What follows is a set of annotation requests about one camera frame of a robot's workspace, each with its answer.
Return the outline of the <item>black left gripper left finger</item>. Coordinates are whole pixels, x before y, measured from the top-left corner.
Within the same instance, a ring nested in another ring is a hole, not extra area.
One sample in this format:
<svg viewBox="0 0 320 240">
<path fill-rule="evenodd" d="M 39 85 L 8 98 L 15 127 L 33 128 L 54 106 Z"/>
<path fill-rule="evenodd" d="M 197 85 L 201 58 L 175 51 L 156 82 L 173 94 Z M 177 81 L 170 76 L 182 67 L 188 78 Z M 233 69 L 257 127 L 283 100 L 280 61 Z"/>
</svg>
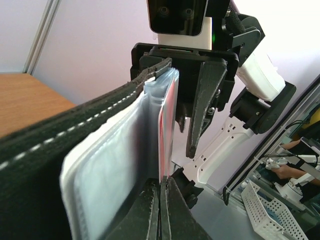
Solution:
<svg viewBox="0 0 320 240">
<path fill-rule="evenodd" d="M 159 235 L 159 181 L 149 178 L 124 219 L 107 240 L 157 240 Z"/>
</svg>

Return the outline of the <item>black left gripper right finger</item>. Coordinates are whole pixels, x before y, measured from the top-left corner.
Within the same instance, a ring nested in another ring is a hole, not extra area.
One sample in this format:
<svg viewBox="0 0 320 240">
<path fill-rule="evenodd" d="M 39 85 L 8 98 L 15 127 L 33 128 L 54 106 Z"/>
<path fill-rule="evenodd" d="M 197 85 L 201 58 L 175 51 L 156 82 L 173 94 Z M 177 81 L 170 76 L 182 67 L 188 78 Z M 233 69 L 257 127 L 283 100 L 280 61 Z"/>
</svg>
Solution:
<svg viewBox="0 0 320 240">
<path fill-rule="evenodd" d="M 193 218 L 175 180 L 164 176 L 159 199 L 161 240 L 210 240 L 211 237 Z"/>
</svg>

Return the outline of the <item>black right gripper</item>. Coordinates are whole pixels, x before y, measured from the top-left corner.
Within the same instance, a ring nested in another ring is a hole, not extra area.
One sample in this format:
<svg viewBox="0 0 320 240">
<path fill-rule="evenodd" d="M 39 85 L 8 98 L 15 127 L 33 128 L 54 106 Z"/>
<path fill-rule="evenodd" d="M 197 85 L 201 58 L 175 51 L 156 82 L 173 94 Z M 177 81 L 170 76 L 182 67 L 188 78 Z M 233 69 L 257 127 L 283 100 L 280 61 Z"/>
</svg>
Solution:
<svg viewBox="0 0 320 240">
<path fill-rule="evenodd" d="M 176 121 L 182 126 L 182 118 L 190 118 L 186 157 L 194 158 L 202 129 L 230 99 L 239 57 L 230 51 L 137 43 L 131 50 L 131 80 L 164 62 L 180 72 Z"/>
</svg>

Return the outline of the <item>red credit card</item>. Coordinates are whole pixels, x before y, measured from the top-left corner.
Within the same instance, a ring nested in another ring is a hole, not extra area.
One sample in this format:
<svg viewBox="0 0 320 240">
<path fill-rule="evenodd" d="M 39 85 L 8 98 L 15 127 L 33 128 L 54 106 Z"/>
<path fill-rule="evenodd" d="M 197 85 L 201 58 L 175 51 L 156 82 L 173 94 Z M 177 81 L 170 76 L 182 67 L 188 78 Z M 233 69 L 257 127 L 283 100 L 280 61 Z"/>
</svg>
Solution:
<svg viewBox="0 0 320 240">
<path fill-rule="evenodd" d="M 175 117 L 178 95 L 177 77 L 173 77 L 165 93 L 158 115 L 158 173 L 159 182 L 170 176 Z"/>
</svg>

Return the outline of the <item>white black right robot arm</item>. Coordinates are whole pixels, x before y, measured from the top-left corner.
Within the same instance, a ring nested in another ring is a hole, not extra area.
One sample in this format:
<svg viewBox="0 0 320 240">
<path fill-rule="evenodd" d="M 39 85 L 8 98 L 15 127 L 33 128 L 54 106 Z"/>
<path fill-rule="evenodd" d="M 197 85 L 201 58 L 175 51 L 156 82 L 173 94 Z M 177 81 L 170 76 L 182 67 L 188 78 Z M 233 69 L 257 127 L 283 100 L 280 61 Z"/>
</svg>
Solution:
<svg viewBox="0 0 320 240">
<path fill-rule="evenodd" d="M 168 62 L 179 70 L 175 120 L 189 120 L 186 156 L 172 177 L 188 207 L 233 149 L 267 132 L 293 97 L 263 49 L 259 21 L 232 0 L 149 0 L 158 44 L 137 43 L 130 77 Z"/>
</svg>

